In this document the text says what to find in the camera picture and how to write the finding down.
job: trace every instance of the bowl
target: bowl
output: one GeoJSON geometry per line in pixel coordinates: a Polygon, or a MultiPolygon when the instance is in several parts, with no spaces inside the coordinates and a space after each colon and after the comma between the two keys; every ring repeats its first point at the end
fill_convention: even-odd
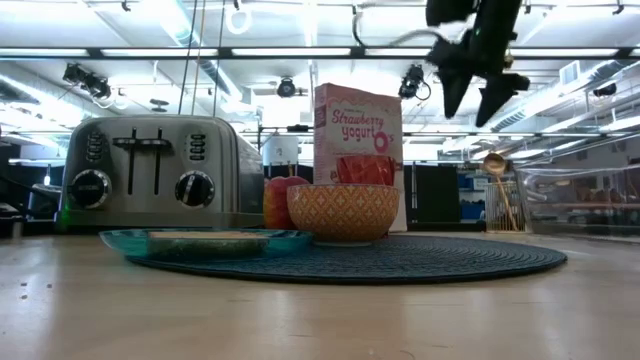
{"type": "Polygon", "coordinates": [[[298,185],[287,189],[291,220],[318,245],[366,246],[389,231],[398,189],[384,185],[298,185]]]}

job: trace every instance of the toaster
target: toaster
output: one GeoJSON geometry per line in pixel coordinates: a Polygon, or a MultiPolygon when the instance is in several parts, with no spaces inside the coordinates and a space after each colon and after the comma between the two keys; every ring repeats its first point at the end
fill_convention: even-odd
{"type": "Polygon", "coordinates": [[[58,230],[263,223],[259,152],[224,120],[89,119],[72,133],[58,230]]]}

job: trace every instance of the red apple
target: red apple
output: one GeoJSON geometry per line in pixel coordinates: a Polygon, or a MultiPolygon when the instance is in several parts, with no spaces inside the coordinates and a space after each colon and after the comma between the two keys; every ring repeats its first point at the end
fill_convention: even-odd
{"type": "Polygon", "coordinates": [[[267,229],[296,230],[287,207],[287,188],[306,184],[309,182],[299,176],[278,176],[265,184],[263,211],[267,229]]]}

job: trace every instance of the white cylinder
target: white cylinder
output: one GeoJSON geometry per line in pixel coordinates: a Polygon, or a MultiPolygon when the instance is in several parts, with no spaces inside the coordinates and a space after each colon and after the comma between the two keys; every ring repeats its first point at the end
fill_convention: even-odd
{"type": "Polygon", "coordinates": [[[298,162],[297,136],[272,136],[262,145],[262,163],[265,166],[287,165],[298,162]]]}

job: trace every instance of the placemat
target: placemat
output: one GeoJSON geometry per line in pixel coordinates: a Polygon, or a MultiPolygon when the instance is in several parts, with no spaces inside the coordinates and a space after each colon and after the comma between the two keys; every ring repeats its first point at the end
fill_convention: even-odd
{"type": "Polygon", "coordinates": [[[254,281],[344,285],[427,284],[488,280],[552,269],[565,254],[479,239],[392,235],[369,247],[313,246],[275,259],[216,263],[130,261],[196,275],[254,281]]]}

